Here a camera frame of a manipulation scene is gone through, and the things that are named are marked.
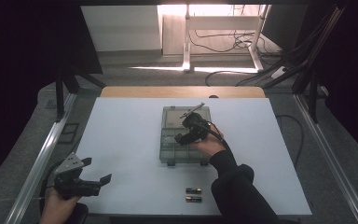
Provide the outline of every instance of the battery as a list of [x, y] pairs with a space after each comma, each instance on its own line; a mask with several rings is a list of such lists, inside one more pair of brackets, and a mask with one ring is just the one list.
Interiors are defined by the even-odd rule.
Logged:
[[202, 189], [198, 188], [186, 188], [187, 194], [202, 194]]
[[200, 196], [186, 196], [187, 203], [201, 203], [202, 198]]

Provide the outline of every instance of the person's arm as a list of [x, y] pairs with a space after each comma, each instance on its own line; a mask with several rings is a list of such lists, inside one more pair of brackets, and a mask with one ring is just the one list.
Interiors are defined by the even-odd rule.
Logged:
[[252, 184], [254, 171], [251, 167], [244, 164], [238, 166], [232, 154], [211, 134], [191, 146], [211, 156], [210, 164], [218, 173], [212, 184], [212, 193], [222, 216], [229, 223], [280, 223]]
[[77, 201], [80, 197], [72, 197], [68, 200], [51, 188], [48, 197], [46, 198], [45, 207], [43, 209], [42, 217], [39, 224], [62, 224], [71, 216]]

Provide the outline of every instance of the plastic case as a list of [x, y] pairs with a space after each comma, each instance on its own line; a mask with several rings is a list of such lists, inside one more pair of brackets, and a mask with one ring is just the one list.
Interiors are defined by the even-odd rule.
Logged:
[[[208, 165], [209, 157], [200, 153], [197, 149], [189, 145], [181, 146], [176, 143], [174, 137], [181, 133], [188, 133], [182, 125], [185, 118], [180, 117], [194, 106], [165, 106], [162, 113], [161, 139], [159, 159], [161, 163], [167, 163], [168, 166], [174, 166], [176, 163], [199, 163]], [[211, 121], [209, 107], [204, 106], [194, 111], [200, 114], [204, 119]]]

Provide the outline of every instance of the white wall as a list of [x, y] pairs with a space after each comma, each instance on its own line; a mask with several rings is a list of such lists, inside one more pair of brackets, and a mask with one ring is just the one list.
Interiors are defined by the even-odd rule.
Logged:
[[82, 7], [97, 51], [161, 49], [157, 6]]

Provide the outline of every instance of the white table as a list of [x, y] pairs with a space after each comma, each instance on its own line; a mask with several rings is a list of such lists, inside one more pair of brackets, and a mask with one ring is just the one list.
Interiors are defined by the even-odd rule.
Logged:
[[[255, 170], [255, 186], [278, 216], [311, 215], [269, 99], [98, 98], [76, 155], [92, 157], [85, 180], [112, 174], [96, 197], [80, 202], [102, 215], [220, 215], [211, 193], [210, 165], [160, 163], [163, 106], [205, 103], [238, 164]], [[202, 203], [187, 203], [188, 187]]]

